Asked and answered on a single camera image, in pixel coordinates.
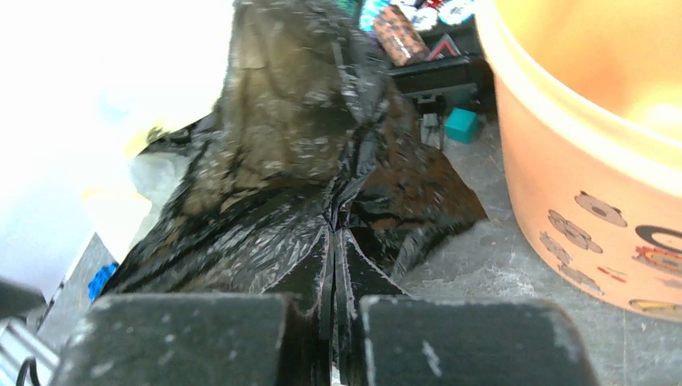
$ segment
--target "plastic bucket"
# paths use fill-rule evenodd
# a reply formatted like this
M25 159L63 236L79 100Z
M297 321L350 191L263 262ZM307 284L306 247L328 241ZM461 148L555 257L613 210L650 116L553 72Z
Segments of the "plastic bucket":
M522 232L587 293L682 321L682 2L476 6Z

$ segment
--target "concrete floor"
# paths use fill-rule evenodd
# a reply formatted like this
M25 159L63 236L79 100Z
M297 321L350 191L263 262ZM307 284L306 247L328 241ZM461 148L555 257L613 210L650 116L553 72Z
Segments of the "concrete floor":
M446 243L401 281L406 290L431 298L547 298L577 325L604 386L682 385L682 324L590 297L545 265L521 235L507 196L497 125L486 125L470 145L448 141L444 152L479 194L491 220ZM39 331L56 350L88 307L88 282L111 260L93 238Z

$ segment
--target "teal box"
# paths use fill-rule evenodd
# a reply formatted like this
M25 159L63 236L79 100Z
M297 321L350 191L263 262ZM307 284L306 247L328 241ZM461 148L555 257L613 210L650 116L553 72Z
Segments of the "teal box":
M448 138L462 143L470 143L479 131L479 120L476 113L468 110L454 109L445 124Z

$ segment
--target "cable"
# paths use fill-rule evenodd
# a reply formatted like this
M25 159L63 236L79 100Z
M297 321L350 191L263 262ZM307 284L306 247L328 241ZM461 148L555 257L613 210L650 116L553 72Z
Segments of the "cable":
M33 357L26 358L26 360L23 361L22 366L19 368L19 374L17 375L16 386L26 386L26 375L29 375L33 386L41 386L40 380L38 379L38 364Z

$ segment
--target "plastic bag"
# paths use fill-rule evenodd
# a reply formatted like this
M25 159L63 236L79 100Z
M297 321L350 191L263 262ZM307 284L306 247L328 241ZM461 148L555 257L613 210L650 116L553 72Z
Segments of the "plastic bag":
M348 242L397 277L486 218L333 2L238 2L232 26L224 91L187 173L101 294L260 293ZM355 239L329 242L341 229Z

